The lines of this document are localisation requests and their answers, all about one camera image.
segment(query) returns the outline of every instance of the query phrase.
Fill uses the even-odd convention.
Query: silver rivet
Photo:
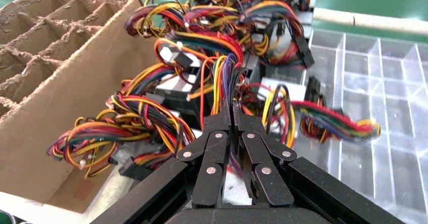
[[[209,167],[209,168],[206,169],[206,172],[209,175],[212,175],[212,174],[214,174],[216,172],[216,168],[215,167]]]
[[[261,172],[264,173],[265,175],[268,175],[272,172],[272,170],[268,167],[264,167],[261,169]]]
[[[184,152],[183,157],[190,157],[192,155],[191,152]]]
[[[283,152],[282,152],[282,156],[284,156],[284,157],[289,157],[289,156],[291,156],[291,153],[290,153],[290,152],[287,152],[287,151],[283,151]]]

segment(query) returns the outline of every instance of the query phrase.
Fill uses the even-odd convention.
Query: transparent plastic tray
[[[379,138],[294,150],[406,223],[428,223],[428,45],[315,30],[315,65],[329,107],[375,119]]]

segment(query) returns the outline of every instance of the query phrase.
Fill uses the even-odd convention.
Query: brown cardboard
[[[35,17],[36,6],[46,3],[40,10],[46,17]],[[71,8],[82,4],[85,12]],[[123,29],[140,6],[141,0],[17,0],[0,10],[0,27],[10,30],[0,40],[0,55],[9,50],[31,57],[22,74],[0,83],[0,179],[7,180],[1,192],[77,212],[88,207],[111,170],[84,180],[84,171],[45,151],[77,117],[103,110],[122,79],[156,62],[154,41]],[[12,20],[19,21],[16,28]]]

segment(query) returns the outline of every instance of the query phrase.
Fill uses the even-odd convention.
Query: cardboard divider
[[[0,117],[6,114],[9,111],[9,108],[0,104]]]
[[[16,38],[9,45],[19,51],[37,55],[52,42],[59,40],[65,33],[66,30],[62,24],[44,20],[27,33]]]
[[[7,44],[35,25],[29,20],[28,14],[18,13],[9,17],[1,17],[0,14],[0,44]]]
[[[88,31],[75,27],[64,35],[61,40],[54,42],[45,51],[42,51],[40,55],[54,60],[65,61],[83,46],[91,36]]]
[[[33,17],[47,16],[64,5],[64,0],[27,0],[30,3],[27,13]]]
[[[84,20],[91,14],[82,0],[71,0],[49,15],[53,20],[67,20],[69,22]]]
[[[7,49],[0,51],[0,84],[22,73],[30,59],[24,53],[12,54]]]
[[[18,107],[18,104],[8,98],[0,96],[0,117],[6,114],[9,110]]]
[[[88,26],[103,26],[117,11],[117,5],[103,3],[83,23]]]
[[[0,85],[0,95],[19,103],[30,95],[40,83],[49,78],[52,73],[53,71],[48,67],[45,59],[35,57],[27,64],[22,74],[17,74]]]

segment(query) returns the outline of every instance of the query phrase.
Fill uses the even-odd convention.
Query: purple wire
[[[225,91],[225,95],[229,95],[229,72],[230,72],[230,67],[232,66],[232,61],[236,62],[236,56],[233,53],[230,53],[226,60],[225,60],[225,64],[223,66],[223,89]]]

